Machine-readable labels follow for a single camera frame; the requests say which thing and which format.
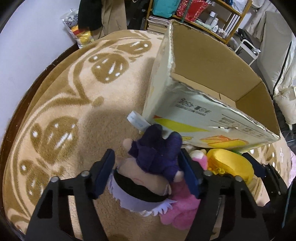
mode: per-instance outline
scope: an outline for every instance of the white metal chair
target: white metal chair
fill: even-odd
[[[249,45],[251,45],[254,49],[256,49],[254,47],[253,44],[251,44],[248,40],[244,39],[243,41],[241,41],[241,43],[239,44],[239,46],[237,47],[237,49],[234,51],[235,53],[239,50],[240,47],[242,47],[252,58],[253,60],[251,61],[251,63],[249,63],[249,66],[251,66],[251,64],[258,58],[259,53],[256,55],[253,53],[252,50],[250,50],[245,44],[244,42],[247,42]]]

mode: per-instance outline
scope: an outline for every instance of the stack of books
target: stack of books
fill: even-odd
[[[169,20],[165,18],[159,18],[155,16],[149,16],[148,18],[148,30],[156,33],[165,34],[169,25]]]

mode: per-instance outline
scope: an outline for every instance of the cardboard box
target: cardboard box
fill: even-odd
[[[153,64],[142,116],[203,148],[247,150],[280,139],[256,73],[223,43],[176,21]]]

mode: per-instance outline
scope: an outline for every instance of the plush doll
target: plush doll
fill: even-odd
[[[198,161],[204,170],[207,169],[207,156],[205,150],[195,150],[190,153],[193,161]],[[200,199],[196,199],[188,189],[185,180],[179,183],[171,183],[172,195],[171,200],[177,201],[172,203],[172,209],[166,214],[160,214],[160,220],[163,224],[172,224],[179,230],[189,229],[195,218]]]
[[[181,135],[172,132],[163,139],[159,124],[148,127],[139,140],[125,139],[123,142],[123,147],[144,172],[162,175],[169,182],[180,182],[184,177],[177,161],[181,146]]]
[[[109,177],[109,191],[120,206],[143,216],[172,209],[176,201],[168,198],[170,182],[180,182],[184,176],[177,163],[182,137],[172,132],[163,139],[161,132],[160,125],[152,125],[139,140],[125,139],[123,146],[132,157],[117,157]]]

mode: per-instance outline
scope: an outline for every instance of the fluffy carpet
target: fluffy carpet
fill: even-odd
[[[50,177],[76,176],[107,148],[127,155],[122,140],[139,134],[126,116],[142,112],[161,40],[144,31],[109,34],[67,57],[43,81],[14,141],[3,181],[6,216],[23,233]],[[288,183],[291,157],[284,139],[251,154],[273,164]],[[261,180],[254,178],[250,189],[258,203],[268,201]],[[141,217],[120,208],[108,191],[94,204],[110,241],[183,241],[187,234],[162,225],[158,216]],[[74,233],[81,239],[73,199],[70,209]]]

